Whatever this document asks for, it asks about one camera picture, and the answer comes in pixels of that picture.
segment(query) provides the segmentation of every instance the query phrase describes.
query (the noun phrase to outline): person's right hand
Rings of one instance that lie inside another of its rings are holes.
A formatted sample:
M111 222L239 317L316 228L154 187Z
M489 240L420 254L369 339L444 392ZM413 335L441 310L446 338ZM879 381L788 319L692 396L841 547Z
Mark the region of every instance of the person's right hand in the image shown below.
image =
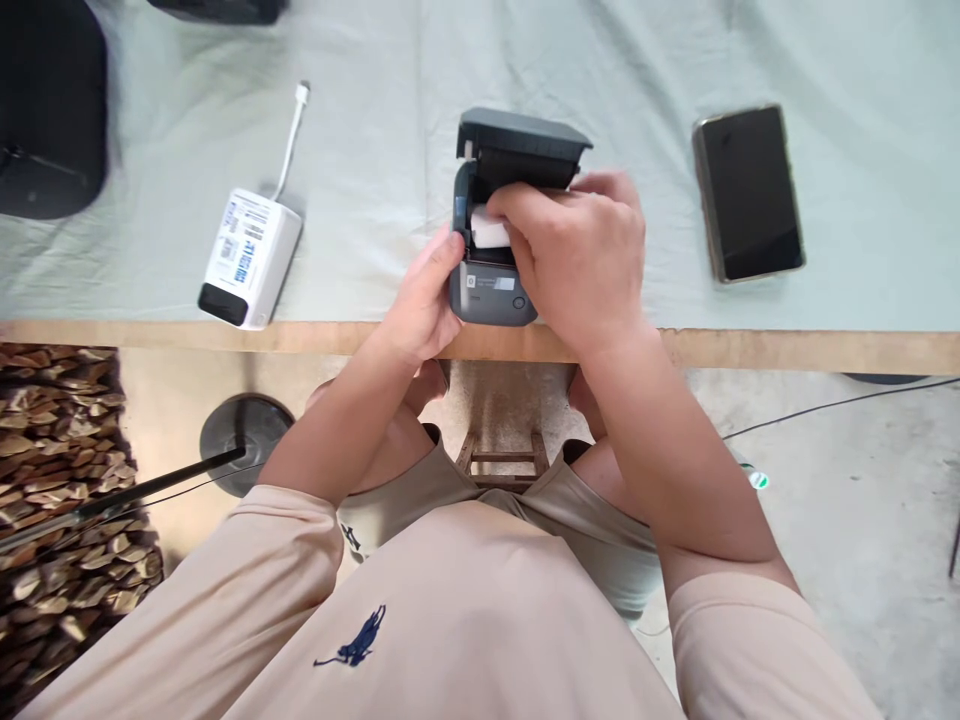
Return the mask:
M646 223L624 173L587 175L570 189L547 195L515 183L497 190L487 210L509 220L523 287L583 360L643 326Z

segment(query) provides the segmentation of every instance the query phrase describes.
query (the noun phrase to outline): wooden stool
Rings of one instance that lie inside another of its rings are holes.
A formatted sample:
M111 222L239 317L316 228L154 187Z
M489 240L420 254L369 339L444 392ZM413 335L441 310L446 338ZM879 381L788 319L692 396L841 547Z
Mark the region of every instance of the wooden stool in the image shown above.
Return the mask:
M463 447L460 448L460 455L457 456L457 466L463 470L464 475L472 476L474 482L484 490L500 488L501 490L522 493L533 485L533 483L547 471L547 468L550 467L550 464L547 462L547 450L543 445L543 435L538 432L531 432L530 446L532 448L531 450L521 450L519 452L477 450L477 434L475 432L468 432L467 437L463 439ZM531 463L534 474L474 475L473 463L475 462Z

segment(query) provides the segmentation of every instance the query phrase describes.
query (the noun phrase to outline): beige long-sleeve shirt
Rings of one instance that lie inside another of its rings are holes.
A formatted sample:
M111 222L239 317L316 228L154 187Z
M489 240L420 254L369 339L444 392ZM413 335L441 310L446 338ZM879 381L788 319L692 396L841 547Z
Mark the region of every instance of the beige long-sleeve shirt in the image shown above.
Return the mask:
M258 486L22 718L682 718L562 540L431 512L333 592L322 500ZM670 599L691 718L879 717L796 593L735 573Z

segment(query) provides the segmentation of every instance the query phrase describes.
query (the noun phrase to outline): person's left hand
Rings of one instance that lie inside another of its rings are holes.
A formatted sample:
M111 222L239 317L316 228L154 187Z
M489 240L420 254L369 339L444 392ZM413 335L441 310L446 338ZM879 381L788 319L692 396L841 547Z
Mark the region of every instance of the person's left hand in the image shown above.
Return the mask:
M411 366L438 355L463 327L450 309L447 280L463 259L463 237L437 231L407 269L400 292L379 328Z

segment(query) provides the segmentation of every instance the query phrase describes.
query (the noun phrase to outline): wooden table edge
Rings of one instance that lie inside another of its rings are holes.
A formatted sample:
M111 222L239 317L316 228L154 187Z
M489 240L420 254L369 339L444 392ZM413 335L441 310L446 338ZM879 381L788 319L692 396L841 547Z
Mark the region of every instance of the wooden table edge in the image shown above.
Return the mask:
M377 323L276 322L242 332L216 322L15 320L0 341L352 355ZM662 329L678 365L913 375L960 374L960 333ZM466 326L443 357L573 362L545 325Z

